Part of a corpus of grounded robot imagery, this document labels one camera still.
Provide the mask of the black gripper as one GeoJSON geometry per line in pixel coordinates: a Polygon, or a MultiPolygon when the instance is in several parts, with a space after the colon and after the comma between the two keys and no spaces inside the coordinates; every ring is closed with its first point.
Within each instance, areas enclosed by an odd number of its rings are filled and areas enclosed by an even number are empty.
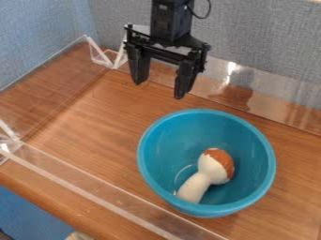
{"type": "Polygon", "coordinates": [[[198,72],[204,70],[211,45],[191,35],[192,18],[204,20],[194,12],[194,0],[151,0],[149,24],[124,25],[129,75],[139,85],[149,76],[151,59],[179,66],[173,82],[173,97],[180,99],[191,90],[198,72]]]}

